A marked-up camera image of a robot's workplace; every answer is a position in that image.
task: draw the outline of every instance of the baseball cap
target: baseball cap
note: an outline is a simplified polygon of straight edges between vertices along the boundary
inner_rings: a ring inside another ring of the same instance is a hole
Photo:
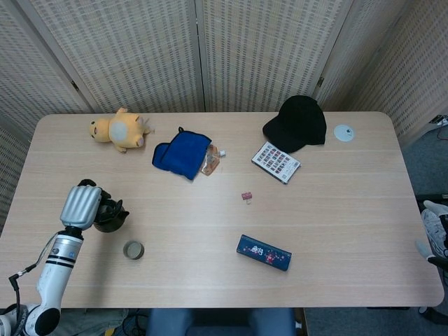
[[[263,126],[263,134],[274,146],[292,153],[305,145],[323,145],[327,124],[317,101],[308,96],[289,97],[277,117]]]

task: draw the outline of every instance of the person's leg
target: person's leg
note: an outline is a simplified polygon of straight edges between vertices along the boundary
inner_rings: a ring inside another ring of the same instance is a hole
[[[295,336],[292,308],[254,308],[248,322],[255,336]]]
[[[150,336],[185,336],[193,323],[193,311],[187,308],[150,310],[146,334]]]

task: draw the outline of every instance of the stuffed animal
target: stuffed animal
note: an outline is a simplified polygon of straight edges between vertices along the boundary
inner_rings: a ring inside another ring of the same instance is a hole
[[[125,153],[127,148],[142,147],[143,134],[149,132],[140,115],[128,113],[127,108],[123,107],[112,119],[100,118],[90,123],[90,135],[95,141],[112,141],[121,153]]]

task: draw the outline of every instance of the blue cloth pouch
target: blue cloth pouch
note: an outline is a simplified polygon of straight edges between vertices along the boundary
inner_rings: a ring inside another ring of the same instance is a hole
[[[209,137],[179,128],[171,143],[159,143],[154,150],[153,166],[193,180],[204,161]]]

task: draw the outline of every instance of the woven panel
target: woven panel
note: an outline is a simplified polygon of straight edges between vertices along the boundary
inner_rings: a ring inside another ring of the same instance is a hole
[[[326,111],[343,101],[408,0],[356,0],[332,49],[316,99]]]
[[[187,1],[30,2],[103,112],[202,109]]]
[[[342,2],[204,0],[211,110],[278,111],[311,94]]]
[[[13,201],[28,146],[0,128],[0,234]]]
[[[62,79],[0,1],[0,116],[32,135],[51,113],[81,112]]]
[[[350,109],[387,113],[400,139],[448,109],[447,2],[415,1],[384,49]]]

